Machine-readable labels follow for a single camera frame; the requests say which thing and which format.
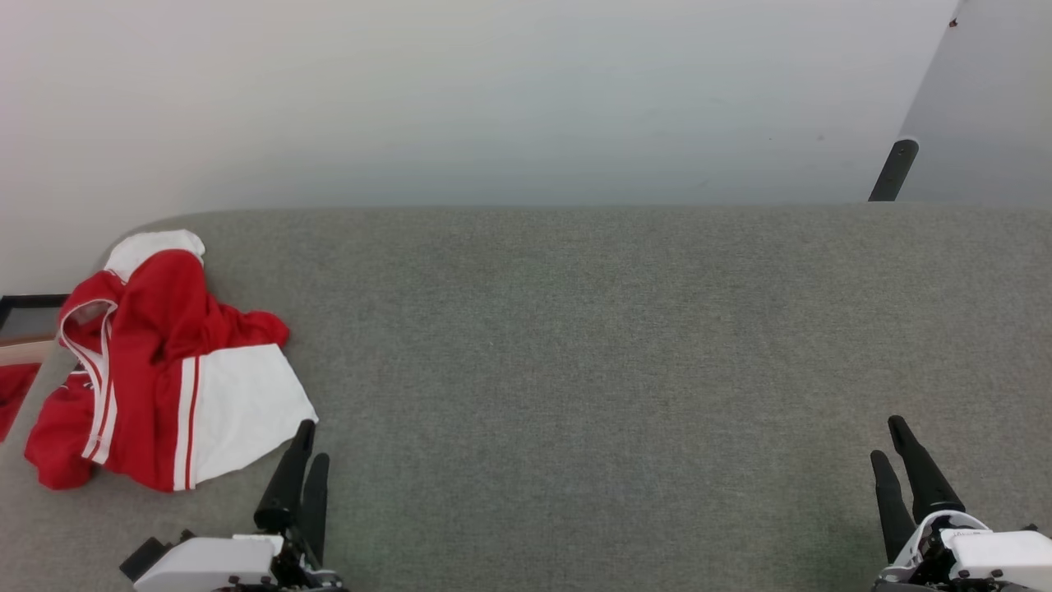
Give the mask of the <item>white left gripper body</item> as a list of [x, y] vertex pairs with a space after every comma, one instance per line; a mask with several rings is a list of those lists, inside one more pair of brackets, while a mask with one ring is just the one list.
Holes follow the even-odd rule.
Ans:
[[155, 563], [135, 592], [347, 592], [344, 578], [277, 534], [194, 537]]

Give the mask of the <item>red and white jersey shirt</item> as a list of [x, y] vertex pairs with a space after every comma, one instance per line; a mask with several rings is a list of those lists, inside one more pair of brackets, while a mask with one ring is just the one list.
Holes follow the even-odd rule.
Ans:
[[208, 289], [186, 229], [132, 234], [58, 321], [74, 371], [45, 399], [24, 457], [50, 490], [105, 469], [164, 493], [244, 469], [318, 421], [284, 346], [288, 327]]

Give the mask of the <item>red cloth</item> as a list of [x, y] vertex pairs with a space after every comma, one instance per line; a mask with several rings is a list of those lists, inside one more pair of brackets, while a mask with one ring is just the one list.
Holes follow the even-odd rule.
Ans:
[[31, 385], [42, 363], [17, 363], [0, 366], [0, 443], [7, 440]]

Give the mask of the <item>black pole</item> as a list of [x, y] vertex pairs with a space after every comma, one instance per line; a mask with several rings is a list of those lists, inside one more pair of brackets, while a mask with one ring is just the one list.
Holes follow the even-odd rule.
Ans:
[[868, 202], [894, 202], [897, 200], [913, 162], [918, 154], [918, 142], [914, 138], [902, 138], [891, 147], [883, 168], [875, 181]]

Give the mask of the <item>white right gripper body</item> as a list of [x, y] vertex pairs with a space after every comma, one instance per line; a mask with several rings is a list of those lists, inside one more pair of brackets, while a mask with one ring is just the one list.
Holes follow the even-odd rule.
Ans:
[[1052, 592], [1052, 539], [997, 532], [957, 511], [927, 516], [884, 568], [873, 592]]

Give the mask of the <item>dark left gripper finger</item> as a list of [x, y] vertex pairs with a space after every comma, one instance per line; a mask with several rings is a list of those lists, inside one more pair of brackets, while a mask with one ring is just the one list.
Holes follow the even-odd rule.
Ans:
[[316, 455], [302, 491], [299, 513], [299, 532], [304, 548], [312, 555], [312, 565], [323, 565], [328, 509], [328, 477], [330, 455]]
[[303, 420], [297, 428], [252, 513], [256, 528], [279, 532], [296, 524], [303, 494], [308, 461], [312, 457], [316, 421]]

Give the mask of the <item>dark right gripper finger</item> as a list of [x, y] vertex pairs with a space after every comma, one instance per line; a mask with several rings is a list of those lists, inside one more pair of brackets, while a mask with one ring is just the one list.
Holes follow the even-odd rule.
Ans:
[[957, 492], [931, 454], [908, 426], [907, 421], [894, 415], [888, 419], [892, 445], [899, 454], [912, 494], [913, 520], [922, 522], [935, 512], [966, 512]]
[[916, 522], [902, 498], [902, 488], [897, 472], [881, 450], [870, 453], [874, 477], [874, 490], [878, 503], [884, 553], [889, 563], [897, 562], [897, 556], [916, 532]]

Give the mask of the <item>beige board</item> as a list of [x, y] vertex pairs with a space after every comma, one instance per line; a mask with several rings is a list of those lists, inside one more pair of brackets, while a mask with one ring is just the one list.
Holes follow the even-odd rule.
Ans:
[[53, 351], [55, 336], [21, 336], [15, 340], [0, 340], [0, 367], [39, 364]]

